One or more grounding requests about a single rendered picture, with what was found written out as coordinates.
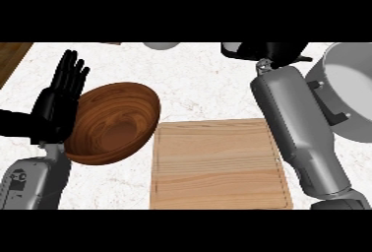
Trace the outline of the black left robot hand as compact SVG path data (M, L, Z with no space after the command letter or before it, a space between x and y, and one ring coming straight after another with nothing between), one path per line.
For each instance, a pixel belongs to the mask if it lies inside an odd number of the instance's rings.
M59 144L68 139L88 72L84 60L76 58L76 51L66 49L32 112L26 114L0 109L0 136L29 138L32 145Z

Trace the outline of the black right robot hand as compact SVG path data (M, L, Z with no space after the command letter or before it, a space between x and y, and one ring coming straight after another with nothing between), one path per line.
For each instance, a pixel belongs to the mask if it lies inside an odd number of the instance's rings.
M223 42L221 53L227 58L259 61L268 59L271 68L288 66L296 62L311 62L302 55L305 42Z

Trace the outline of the brown wooden board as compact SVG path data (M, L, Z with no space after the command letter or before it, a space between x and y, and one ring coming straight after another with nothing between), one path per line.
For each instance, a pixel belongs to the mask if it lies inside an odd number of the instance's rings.
M0 42L0 89L32 47L31 42Z

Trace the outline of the grey metal pot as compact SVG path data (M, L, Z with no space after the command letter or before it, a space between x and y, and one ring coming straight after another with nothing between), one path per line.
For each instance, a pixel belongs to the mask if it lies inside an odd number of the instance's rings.
M332 132L372 143L372 42L336 42L305 76Z

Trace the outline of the pale wooden cutting board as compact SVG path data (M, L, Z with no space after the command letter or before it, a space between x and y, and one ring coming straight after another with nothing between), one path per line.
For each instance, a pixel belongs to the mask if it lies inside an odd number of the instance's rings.
M149 207L155 210L292 208L279 152L262 119L158 125Z

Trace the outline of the brown wooden bowl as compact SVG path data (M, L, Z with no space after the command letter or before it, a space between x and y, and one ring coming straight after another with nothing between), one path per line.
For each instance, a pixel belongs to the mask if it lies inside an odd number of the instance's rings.
M103 165L128 158L147 142L159 119L159 98L143 84L115 83L88 91L78 100L68 158Z

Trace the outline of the grey round object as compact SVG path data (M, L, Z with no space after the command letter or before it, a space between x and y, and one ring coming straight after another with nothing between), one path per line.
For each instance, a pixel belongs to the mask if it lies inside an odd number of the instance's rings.
M143 45L153 50L168 50L178 45L180 42L143 42Z

